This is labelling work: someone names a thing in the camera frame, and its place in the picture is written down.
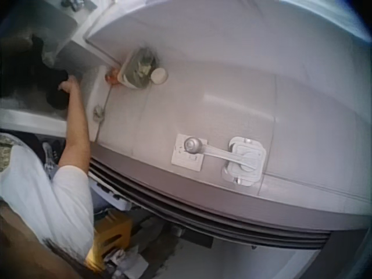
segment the hand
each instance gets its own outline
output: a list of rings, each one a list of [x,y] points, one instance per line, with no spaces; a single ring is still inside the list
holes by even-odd
[[[79,83],[75,76],[69,76],[69,79],[62,81],[58,86],[58,90],[64,90],[66,93],[71,93],[72,91],[79,91]]]

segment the white panel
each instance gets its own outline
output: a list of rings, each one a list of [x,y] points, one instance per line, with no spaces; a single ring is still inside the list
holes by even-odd
[[[304,85],[277,78],[277,118],[268,173],[348,193],[355,139],[352,111]]]
[[[205,156],[200,173],[173,166],[170,159],[178,133],[205,138],[212,146],[225,150],[230,139],[242,136],[261,142],[269,151],[275,107],[274,77],[205,63],[172,65],[169,73],[165,84],[151,88],[135,141],[134,158],[199,181],[247,194],[257,193],[259,185],[247,188],[224,181],[220,172],[225,161],[221,159]]]
[[[370,102],[355,102],[370,100],[369,46],[285,3],[123,1],[96,25],[89,40],[118,60],[147,44],[165,65],[175,60],[213,61],[294,78],[370,122]]]
[[[371,203],[371,125],[360,118],[356,121],[356,151],[350,193]]]
[[[259,196],[264,199],[303,208],[340,213],[344,213],[347,200],[346,195],[340,195],[337,192],[325,191],[321,188],[293,183],[271,176],[264,177]],[[358,207],[361,201],[354,199],[353,201],[355,201],[356,206],[347,208],[348,211],[346,213],[358,214],[363,210]]]
[[[150,88],[133,90],[122,85],[112,87],[105,107],[98,143],[118,153],[131,155],[137,128]]]

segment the sleeve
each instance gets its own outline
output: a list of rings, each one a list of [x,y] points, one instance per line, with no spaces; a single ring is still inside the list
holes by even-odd
[[[52,180],[52,187],[60,207],[68,217],[69,246],[84,258],[94,238],[93,203],[88,176],[78,167],[61,167]]]

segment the metal handle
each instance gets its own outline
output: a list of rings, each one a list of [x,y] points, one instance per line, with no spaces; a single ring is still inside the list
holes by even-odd
[[[186,152],[190,154],[209,155],[240,164],[241,166],[248,167],[251,170],[256,169],[256,167],[253,166],[255,164],[254,159],[247,158],[239,154],[234,154],[207,144],[203,144],[203,142],[199,138],[191,137],[186,139],[184,142],[184,148]]]

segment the person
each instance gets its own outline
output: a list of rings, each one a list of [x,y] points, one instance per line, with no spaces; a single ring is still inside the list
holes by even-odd
[[[101,278],[83,265],[94,238],[87,119],[76,78],[59,88],[69,94],[66,147],[52,180],[29,146],[0,134],[1,278]]]

